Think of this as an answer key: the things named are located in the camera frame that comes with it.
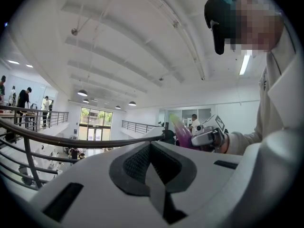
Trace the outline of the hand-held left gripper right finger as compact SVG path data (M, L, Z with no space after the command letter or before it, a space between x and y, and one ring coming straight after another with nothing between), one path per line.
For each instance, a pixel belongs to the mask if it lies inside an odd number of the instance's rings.
M228 228L238 198L228 194L240 155L201 152L164 142L150 144L151 199L160 212L152 228Z

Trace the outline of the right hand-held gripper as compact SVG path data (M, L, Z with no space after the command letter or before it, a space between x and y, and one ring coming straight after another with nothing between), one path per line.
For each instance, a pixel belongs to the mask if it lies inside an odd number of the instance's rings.
M191 139L192 146L207 146L212 152L221 153L225 143L225 125L221 118L214 114L196 127L196 136Z

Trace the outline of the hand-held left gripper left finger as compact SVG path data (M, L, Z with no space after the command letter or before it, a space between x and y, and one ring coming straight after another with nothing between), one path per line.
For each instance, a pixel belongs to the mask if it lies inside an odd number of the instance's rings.
M64 228L167 228L156 209L145 178L151 147L171 149L164 142L127 145L79 161L44 185L31 199L45 225ZM119 185L142 187L143 196L131 195Z

